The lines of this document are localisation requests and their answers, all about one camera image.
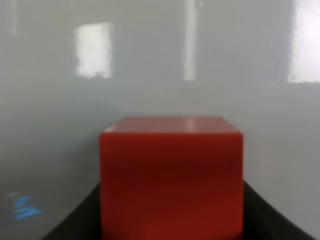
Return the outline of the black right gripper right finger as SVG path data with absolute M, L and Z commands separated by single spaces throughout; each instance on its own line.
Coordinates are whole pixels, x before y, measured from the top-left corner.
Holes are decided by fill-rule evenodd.
M 244 184 L 244 240 L 313 240 Z

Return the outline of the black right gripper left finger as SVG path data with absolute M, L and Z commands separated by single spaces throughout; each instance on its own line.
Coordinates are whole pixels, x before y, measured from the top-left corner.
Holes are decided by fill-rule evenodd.
M 88 197 L 44 240 L 100 240 L 101 185 L 98 184 Z

